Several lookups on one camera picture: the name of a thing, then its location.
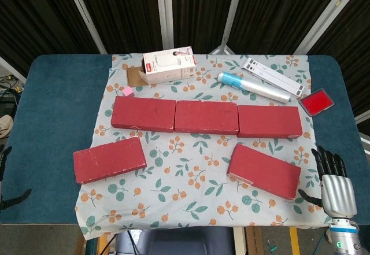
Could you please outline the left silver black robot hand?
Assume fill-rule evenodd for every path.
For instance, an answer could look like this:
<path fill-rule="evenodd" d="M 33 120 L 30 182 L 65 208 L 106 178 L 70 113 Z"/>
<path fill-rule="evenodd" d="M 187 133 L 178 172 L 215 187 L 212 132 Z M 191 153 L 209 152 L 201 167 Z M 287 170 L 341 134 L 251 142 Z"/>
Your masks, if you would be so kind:
<path fill-rule="evenodd" d="M 1 145 L 1 184 L 3 182 L 3 175 L 5 173 L 6 168 L 6 160 L 9 155 L 9 153 L 12 151 L 12 147 L 5 147 L 4 144 Z M 25 192 L 22 193 L 22 195 L 19 195 L 18 197 L 10 198 L 10 199 L 3 199 L 3 196 L 1 195 L 1 210 L 5 210 L 11 206 L 17 205 L 24 200 L 26 200 L 29 195 L 31 194 L 32 189 L 27 189 Z"/>

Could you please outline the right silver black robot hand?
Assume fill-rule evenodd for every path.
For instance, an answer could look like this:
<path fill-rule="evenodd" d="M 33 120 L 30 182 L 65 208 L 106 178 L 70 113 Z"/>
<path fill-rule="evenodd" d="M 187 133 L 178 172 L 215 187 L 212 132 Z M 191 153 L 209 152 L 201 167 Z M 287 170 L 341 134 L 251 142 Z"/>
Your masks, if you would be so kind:
<path fill-rule="evenodd" d="M 345 163 L 342 158 L 318 146 L 312 149 L 317 165 L 317 173 L 321 188 L 321 197 L 307 195 L 299 189 L 300 196 L 307 201 L 324 209 L 331 218 L 351 219 L 357 214 L 357 205 L 353 184 L 347 177 Z"/>

